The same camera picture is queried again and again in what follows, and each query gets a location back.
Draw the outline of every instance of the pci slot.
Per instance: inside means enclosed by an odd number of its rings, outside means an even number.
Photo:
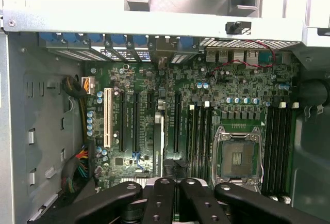
[[[104,147],[110,148],[113,138],[112,130],[112,88],[104,88]]]
[[[124,92],[119,93],[119,152],[124,152],[124,141],[126,139],[126,94]]]
[[[181,94],[175,94],[174,104],[174,153],[179,152],[179,135],[180,135],[180,122],[181,122]]]
[[[140,93],[133,93],[133,147],[132,152],[139,152],[140,130]]]

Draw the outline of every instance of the red wire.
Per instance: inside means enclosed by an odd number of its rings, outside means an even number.
[[[266,65],[266,66],[261,66],[261,65],[255,65],[255,64],[249,64],[249,63],[246,63],[244,61],[241,61],[241,60],[231,60],[229,62],[226,62],[226,63],[223,63],[221,66],[218,66],[216,68],[214,68],[214,70],[211,72],[211,74],[214,74],[216,72],[216,70],[219,70],[221,67],[223,66],[226,66],[226,65],[229,65],[233,62],[239,62],[239,63],[242,63],[246,66],[251,66],[251,67],[254,67],[254,68],[271,68],[272,66],[276,65],[276,55],[275,55],[275,52],[266,44],[262,43],[262,42],[258,42],[258,41],[253,41],[253,40],[246,40],[246,42],[254,42],[254,43],[257,43],[267,49],[270,50],[270,52],[272,53],[272,56],[273,56],[273,63],[270,64],[270,65]]]

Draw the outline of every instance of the white pci slot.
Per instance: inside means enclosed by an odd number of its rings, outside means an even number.
[[[112,133],[112,101],[113,89],[104,88],[104,147],[111,147]]]

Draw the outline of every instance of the metal mesh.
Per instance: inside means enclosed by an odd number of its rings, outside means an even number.
[[[300,42],[291,42],[291,41],[272,41],[272,40],[256,40],[258,42],[262,42],[263,44],[268,45],[274,50],[284,49],[286,47],[290,47]],[[237,47],[243,49],[264,49],[263,46],[254,43],[254,42],[246,42],[245,40],[216,40],[215,38],[204,38],[200,42],[200,46],[208,46],[208,47]]]

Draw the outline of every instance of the gray metal panel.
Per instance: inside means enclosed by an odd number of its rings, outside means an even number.
[[[10,92],[8,72],[8,40],[0,32],[0,220],[1,223],[14,223],[13,213],[13,180],[12,180],[12,149],[10,120]]]
[[[64,164],[61,161],[62,149],[70,158],[81,145],[78,104],[71,112],[63,112],[68,109],[68,96],[62,89],[60,92],[59,83],[64,75],[81,76],[82,66],[77,61],[56,57],[38,48],[37,34],[31,33],[9,35],[9,58],[14,223],[26,223],[60,191]],[[43,97],[39,83],[44,83]],[[30,129],[36,129],[35,143],[31,145]],[[45,173],[52,166],[55,167],[55,175],[47,179]],[[34,168],[36,184],[30,186],[29,173]]]
[[[330,107],[296,121],[291,178],[292,206],[330,221]]]

